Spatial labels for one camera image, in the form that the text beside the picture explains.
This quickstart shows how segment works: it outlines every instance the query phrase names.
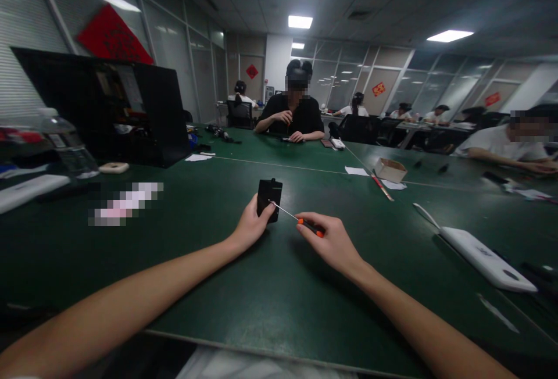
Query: left hand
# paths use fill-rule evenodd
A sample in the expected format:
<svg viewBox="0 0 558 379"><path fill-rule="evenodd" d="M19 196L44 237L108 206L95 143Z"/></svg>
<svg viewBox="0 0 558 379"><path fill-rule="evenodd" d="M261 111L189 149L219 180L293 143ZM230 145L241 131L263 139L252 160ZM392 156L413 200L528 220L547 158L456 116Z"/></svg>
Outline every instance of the left hand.
<svg viewBox="0 0 558 379"><path fill-rule="evenodd" d="M300 131L296 131L289 139L294 143L302 142L304 140L304 135Z"/></svg>
<svg viewBox="0 0 558 379"><path fill-rule="evenodd" d="M245 250L250 248L263 234L267 226L267 221L275 212L275 205L270 203L262 211L261 216L257 215L257 193L242 212L237 228L229 239L235 244L241 245Z"/></svg>

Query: right hand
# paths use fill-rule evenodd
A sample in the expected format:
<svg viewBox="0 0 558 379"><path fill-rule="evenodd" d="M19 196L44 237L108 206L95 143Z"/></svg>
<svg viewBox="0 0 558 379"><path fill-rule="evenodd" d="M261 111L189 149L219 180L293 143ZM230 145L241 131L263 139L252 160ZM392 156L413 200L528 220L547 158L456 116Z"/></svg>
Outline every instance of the right hand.
<svg viewBox="0 0 558 379"><path fill-rule="evenodd" d="M314 250L335 270L349 277L350 273L364 263L345 231L341 219L315 212L302 212L295 216L325 229L324 238L320 238L305 226L300 224L296 226Z"/></svg>
<svg viewBox="0 0 558 379"><path fill-rule="evenodd" d="M290 125L292 122L292 112L290 110L283 110L282 112L271 115L274 121L281 121L286 125Z"/></svg>
<svg viewBox="0 0 558 379"><path fill-rule="evenodd" d="M533 173L537 174L554 174L558 172L555 168L545 166L542 163L534 163L534 162L522 162L520 163L520 168L524 170L529 170Z"/></svg>

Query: cardboard box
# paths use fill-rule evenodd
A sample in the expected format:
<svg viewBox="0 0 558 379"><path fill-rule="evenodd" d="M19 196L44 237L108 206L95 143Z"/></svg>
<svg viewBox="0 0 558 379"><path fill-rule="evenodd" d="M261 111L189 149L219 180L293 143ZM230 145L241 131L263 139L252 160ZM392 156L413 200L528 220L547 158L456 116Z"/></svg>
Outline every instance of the cardboard box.
<svg viewBox="0 0 558 379"><path fill-rule="evenodd" d="M383 178L392 183L401 183L401 180L403 180L405 174L407 174L407 169L403 164L384 158L378 160L374 166L374 170L378 178Z"/></svg>

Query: fluorescent light panel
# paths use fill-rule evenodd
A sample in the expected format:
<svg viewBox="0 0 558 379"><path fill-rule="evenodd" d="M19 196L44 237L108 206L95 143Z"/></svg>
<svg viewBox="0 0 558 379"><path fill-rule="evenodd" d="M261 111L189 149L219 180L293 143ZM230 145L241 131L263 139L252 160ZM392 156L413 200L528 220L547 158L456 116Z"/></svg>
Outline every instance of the fluorescent light panel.
<svg viewBox="0 0 558 379"><path fill-rule="evenodd" d="M310 28L312 20L312 17L289 16L289 27Z"/></svg>
<svg viewBox="0 0 558 379"><path fill-rule="evenodd" d="M467 32L463 30L446 30L440 34L430 36L427 40L432 42L453 42L454 40L461 39L472 35L473 32Z"/></svg>

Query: water bottle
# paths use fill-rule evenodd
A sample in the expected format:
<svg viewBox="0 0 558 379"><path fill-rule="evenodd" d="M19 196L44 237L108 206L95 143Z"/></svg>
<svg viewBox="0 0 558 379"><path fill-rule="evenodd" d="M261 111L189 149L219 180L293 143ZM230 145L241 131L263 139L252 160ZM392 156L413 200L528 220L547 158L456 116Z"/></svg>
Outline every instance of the water bottle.
<svg viewBox="0 0 558 379"><path fill-rule="evenodd" d="M40 130L50 140L64 165L76 178L90 178L99 174L97 163L81 142L75 126L58 116L52 108L38 110L42 116Z"/></svg>

